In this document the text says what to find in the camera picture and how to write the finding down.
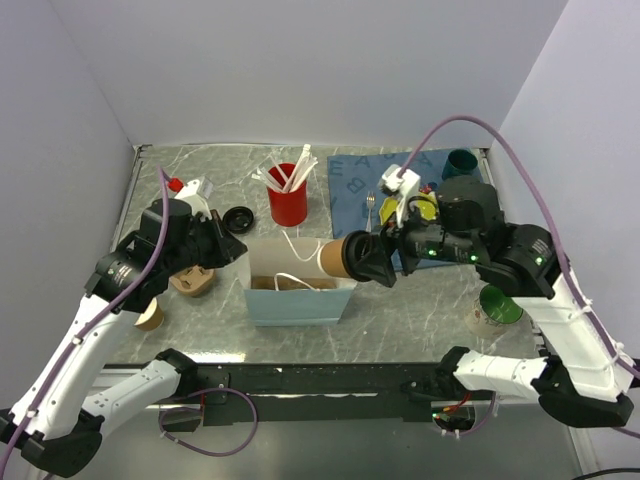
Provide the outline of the dark green mug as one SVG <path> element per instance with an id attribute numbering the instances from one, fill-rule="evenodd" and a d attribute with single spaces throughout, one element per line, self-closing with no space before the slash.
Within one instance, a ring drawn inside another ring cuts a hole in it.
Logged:
<path id="1" fill-rule="evenodd" d="M 472 175 L 477 166 L 478 159 L 471 151 L 465 149 L 452 150 L 447 156 L 441 175 L 442 180 Z"/>

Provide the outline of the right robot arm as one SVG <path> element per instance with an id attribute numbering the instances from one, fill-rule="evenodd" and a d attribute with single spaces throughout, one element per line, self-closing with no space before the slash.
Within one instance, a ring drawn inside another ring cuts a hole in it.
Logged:
<path id="1" fill-rule="evenodd" d="M 634 405 L 627 392 L 638 386 L 633 361 L 610 353 L 577 300 L 575 278 L 562 271 L 546 229 L 508 223 L 495 188 L 473 177 L 444 181 L 436 192 L 438 218 L 417 211 L 374 233 L 356 231 L 342 248 L 346 271 L 361 282 L 391 287 L 399 256 L 402 273 L 422 260 L 469 264 L 485 283 L 524 309 L 551 346 L 536 359 L 483 355 L 453 347 L 414 391 L 434 399 L 460 398 L 470 391 L 493 391 L 537 401 L 555 420 L 575 428 L 623 427 Z"/>

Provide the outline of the yellow dotted plate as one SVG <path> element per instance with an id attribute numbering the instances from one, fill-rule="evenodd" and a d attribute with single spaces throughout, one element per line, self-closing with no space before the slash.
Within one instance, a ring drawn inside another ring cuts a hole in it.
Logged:
<path id="1" fill-rule="evenodd" d="M 380 224 L 384 225 L 394 214 L 397 206 L 397 201 L 394 198 L 386 198 L 379 209 Z M 417 200 L 411 201 L 411 207 L 418 207 L 421 217 L 427 221 L 432 221 L 437 218 L 438 206 L 436 203 L 435 195 L 433 193 L 420 192 Z"/>

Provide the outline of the red straw holder cup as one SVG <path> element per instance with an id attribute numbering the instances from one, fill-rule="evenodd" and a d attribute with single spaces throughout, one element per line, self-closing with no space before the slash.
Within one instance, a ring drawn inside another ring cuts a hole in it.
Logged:
<path id="1" fill-rule="evenodd" d="M 307 182 L 289 193 L 280 193 L 268 187 L 267 195 L 271 216 L 276 224 L 295 227 L 307 218 Z"/>

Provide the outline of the black cup lid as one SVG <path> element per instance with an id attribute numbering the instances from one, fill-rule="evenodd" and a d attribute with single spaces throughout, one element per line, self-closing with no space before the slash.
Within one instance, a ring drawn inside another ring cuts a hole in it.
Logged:
<path id="1" fill-rule="evenodd" d="M 370 237 L 370 233 L 364 230 L 351 232 L 343 238 L 341 247 L 341 260 L 347 277 L 361 283 L 370 281 L 370 278 L 357 268 L 358 262 L 370 250 Z"/>
<path id="2" fill-rule="evenodd" d="M 246 206 L 235 206 L 224 213 L 222 221 L 229 232 L 242 235 L 254 227 L 255 216 L 250 208 Z"/>

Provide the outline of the cardboard cup carrier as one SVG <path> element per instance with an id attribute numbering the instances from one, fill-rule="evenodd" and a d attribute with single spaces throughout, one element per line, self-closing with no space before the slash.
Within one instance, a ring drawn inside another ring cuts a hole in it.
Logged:
<path id="1" fill-rule="evenodd" d="M 171 286 L 181 295 L 198 297 L 208 292 L 216 279 L 214 269 L 194 266 L 182 270 L 169 278 Z"/>
<path id="2" fill-rule="evenodd" d="M 331 290 L 336 282 L 330 278 L 293 278 L 292 276 L 255 276 L 251 279 L 251 288 L 258 290 Z"/>

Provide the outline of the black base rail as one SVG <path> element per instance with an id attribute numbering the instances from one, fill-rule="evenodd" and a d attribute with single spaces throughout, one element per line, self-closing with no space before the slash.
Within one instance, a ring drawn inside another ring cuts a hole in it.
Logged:
<path id="1" fill-rule="evenodd" d="M 466 393 L 446 362 L 196 363 L 175 349 L 156 357 L 181 375 L 168 401 L 196 408 L 208 427 L 253 420 L 428 422 L 433 403 Z"/>

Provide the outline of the light blue paper bag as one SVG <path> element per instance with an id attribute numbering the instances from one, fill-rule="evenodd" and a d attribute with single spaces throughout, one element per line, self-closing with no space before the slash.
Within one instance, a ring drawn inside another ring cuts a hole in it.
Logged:
<path id="1" fill-rule="evenodd" d="M 339 322 L 357 282 L 326 275 L 318 265 L 320 248 L 327 239 L 277 238 L 246 241 L 248 252 L 236 263 L 238 278 L 251 322 L 263 327 L 327 326 Z M 331 290 L 258 290 L 251 288 L 255 276 L 285 275 L 293 278 L 330 278 Z"/>

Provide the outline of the silver fork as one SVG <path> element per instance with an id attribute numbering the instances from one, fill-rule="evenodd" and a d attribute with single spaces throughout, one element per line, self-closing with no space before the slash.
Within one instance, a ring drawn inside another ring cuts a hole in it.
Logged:
<path id="1" fill-rule="evenodd" d="M 375 193 L 373 191 L 369 191 L 366 196 L 366 208 L 367 208 L 367 222 L 366 222 L 366 231 L 371 232 L 373 228 L 373 209 L 375 207 Z"/>

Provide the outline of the blue letter-print cloth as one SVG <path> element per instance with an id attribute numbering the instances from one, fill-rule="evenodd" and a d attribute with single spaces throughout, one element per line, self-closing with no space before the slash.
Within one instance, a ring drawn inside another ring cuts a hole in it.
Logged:
<path id="1" fill-rule="evenodd" d="M 454 149 L 423 150 L 412 161 L 410 169 L 421 177 L 421 187 L 429 185 L 436 190 L 443 182 L 442 174 L 448 156 Z M 373 191 L 376 197 L 372 210 L 372 225 L 380 224 L 380 209 L 386 195 L 378 189 L 382 174 L 391 164 L 402 165 L 410 152 L 378 154 L 338 154 L 329 156 L 328 182 L 333 237 L 344 237 L 355 230 L 365 230 L 368 220 L 366 195 Z M 452 266 L 436 260 L 422 260 L 418 269 Z"/>

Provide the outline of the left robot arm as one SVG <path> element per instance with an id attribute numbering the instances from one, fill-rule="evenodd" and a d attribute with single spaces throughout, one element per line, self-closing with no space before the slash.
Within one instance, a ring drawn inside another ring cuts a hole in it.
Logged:
<path id="1" fill-rule="evenodd" d="M 216 211 L 155 200 L 138 228 L 97 262 L 69 330 L 36 382 L 2 410 L 2 442 L 37 469 L 70 478 L 91 462 L 104 438 L 147 406 L 170 397 L 190 400 L 198 389 L 198 365 L 175 349 L 102 393 L 89 391 L 172 276 L 191 267 L 226 267 L 247 250 Z"/>

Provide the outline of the white wrapped straws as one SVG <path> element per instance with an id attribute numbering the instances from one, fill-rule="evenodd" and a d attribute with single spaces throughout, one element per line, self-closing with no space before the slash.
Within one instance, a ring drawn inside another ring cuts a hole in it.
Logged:
<path id="1" fill-rule="evenodd" d="M 302 184 L 318 164 L 318 160 L 311 152 L 311 145 L 305 144 L 290 174 L 284 172 L 282 164 L 277 164 L 275 161 L 272 161 L 272 163 L 273 168 L 280 175 L 281 181 L 261 168 L 257 168 L 255 172 L 251 174 L 251 178 L 260 181 L 276 193 L 286 194 L 293 193 L 301 188 Z"/>

